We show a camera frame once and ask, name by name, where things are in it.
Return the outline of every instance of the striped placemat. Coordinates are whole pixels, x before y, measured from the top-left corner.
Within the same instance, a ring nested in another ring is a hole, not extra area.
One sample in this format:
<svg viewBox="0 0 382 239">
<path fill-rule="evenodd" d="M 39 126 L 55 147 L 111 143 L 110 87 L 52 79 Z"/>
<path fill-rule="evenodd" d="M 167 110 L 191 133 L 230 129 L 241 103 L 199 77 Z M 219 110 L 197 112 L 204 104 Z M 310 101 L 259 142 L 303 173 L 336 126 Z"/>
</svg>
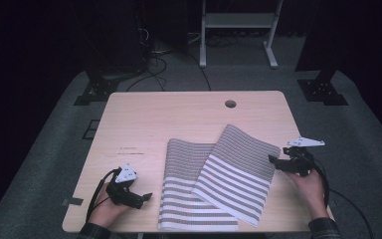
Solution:
<svg viewBox="0 0 382 239">
<path fill-rule="evenodd" d="M 276 146 L 227 125 L 216 144 L 170 139 L 159 228 L 237 231 L 237 218 L 258 225 L 275 168 Z"/>
</svg>

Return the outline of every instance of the black sleeve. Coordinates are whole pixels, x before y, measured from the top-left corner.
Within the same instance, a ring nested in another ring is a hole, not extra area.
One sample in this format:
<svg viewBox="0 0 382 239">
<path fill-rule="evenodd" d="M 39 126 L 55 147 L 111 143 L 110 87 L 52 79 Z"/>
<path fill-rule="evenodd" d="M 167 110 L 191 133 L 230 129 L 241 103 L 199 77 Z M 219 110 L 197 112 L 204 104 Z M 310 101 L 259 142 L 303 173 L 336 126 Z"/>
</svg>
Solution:
<svg viewBox="0 0 382 239">
<path fill-rule="evenodd" d="M 108 239 L 110 231 L 104 227 L 92 223 L 86 223 L 80 231 L 77 239 Z"/>
<path fill-rule="evenodd" d="M 312 238 L 321 239 L 341 239 L 339 229 L 337 229 L 336 223 L 330 218 L 317 218 L 309 222 L 309 230 L 311 231 Z"/>
</svg>

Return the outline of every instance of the person's left hand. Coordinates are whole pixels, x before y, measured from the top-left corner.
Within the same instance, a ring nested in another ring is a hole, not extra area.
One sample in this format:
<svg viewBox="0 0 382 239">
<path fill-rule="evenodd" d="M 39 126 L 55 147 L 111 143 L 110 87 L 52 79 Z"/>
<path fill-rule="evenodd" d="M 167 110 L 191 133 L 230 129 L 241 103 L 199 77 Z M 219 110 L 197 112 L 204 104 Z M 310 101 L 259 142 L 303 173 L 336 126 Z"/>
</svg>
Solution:
<svg viewBox="0 0 382 239">
<path fill-rule="evenodd" d="M 89 223 L 108 228 L 116 218 L 128 210 L 130 207 L 126 205 L 115 205 L 110 198 L 108 198 L 106 188 L 108 183 L 105 183 L 98 194 L 95 201 L 97 207 L 93 210 L 90 216 Z"/>
</svg>

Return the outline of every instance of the gray carpet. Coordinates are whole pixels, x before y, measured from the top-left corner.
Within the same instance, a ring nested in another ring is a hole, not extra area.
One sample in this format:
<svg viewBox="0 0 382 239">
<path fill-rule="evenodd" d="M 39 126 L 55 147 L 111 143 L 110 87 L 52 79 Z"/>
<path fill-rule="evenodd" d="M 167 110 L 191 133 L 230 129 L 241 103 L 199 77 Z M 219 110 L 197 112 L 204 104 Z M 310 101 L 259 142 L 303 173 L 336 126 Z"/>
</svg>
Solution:
<svg viewBox="0 0 382 239">
<path fill-rule="evenodd" d="M 204 70 L 212 91 L 281 91 L 285 94 L 296 124 L 305 137 L 323 139 L 326 146 L 309 151 L 326 169 L 330 187 L 355 202 L 382 238 L 382 125 L 361 99 L 355 85 L 337 73 L 332 83 L 349 103 L 327 107 L 308 103 L 297 79 L 312 79 L 317 72 L 296 73 L 294 67 L 303 38 L 276 38 L 274 51 L 280 68 L 268 67 L 261 39 L 242 38 L 226 48 L 208 48 Z M 198 47 L 190 49 L 198 59 Z M 195 61 L 183 54 L 160 57 L 167 63 L 159 75 L 165 91 L 207 91 L 208 85 Z M 156 73 L 163 62 L 150 61 Z M 125 91 L 142 77 L 124 81 Z M 91 140 L 82 139 L 91 120 L 98 120 L 105 103 L 73 106 L 89 79 L 79 73 L 62 95 L 11 186 L 0 202 L 0 238 L 75 238 L 63 231 L 67 206 L 77 184 Z M 155 78 L 136 84 L 133 91 L 161 91 Z M 344 238 L 368 238 L 356 210 L 331 193 L 330 206 Z M 269 234 L 270 238 L 309 238 L 308 233 Z"/>
</svg>

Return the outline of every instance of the light wood tabletop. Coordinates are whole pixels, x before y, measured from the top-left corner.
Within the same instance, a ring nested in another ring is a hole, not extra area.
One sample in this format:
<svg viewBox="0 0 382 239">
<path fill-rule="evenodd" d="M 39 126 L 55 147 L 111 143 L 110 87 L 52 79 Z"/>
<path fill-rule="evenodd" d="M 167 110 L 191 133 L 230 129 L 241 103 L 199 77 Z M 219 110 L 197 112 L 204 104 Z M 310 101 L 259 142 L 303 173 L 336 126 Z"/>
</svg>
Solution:
<svg viewBox="0 0 382 239">
<path fill-rule="evenodd" d="M 98 182 L 111 170 L 130 163 L 138 176 L 130 190 L 153 195 L 141 209 L 122 214 L 110 230 L 161 232 L 157 223 L 168 140 L 215 143 L 227 124 L 281 149 L 299 137 L 281 92 L 112 94 L 73 195 L 84 201 L 69 206 L 64 230 L 81 230 Z M 276 171 L 259 227 L 239 221 L 239 232 L 306 231 L 308 222 L 292 182 Z"/>
</svg>

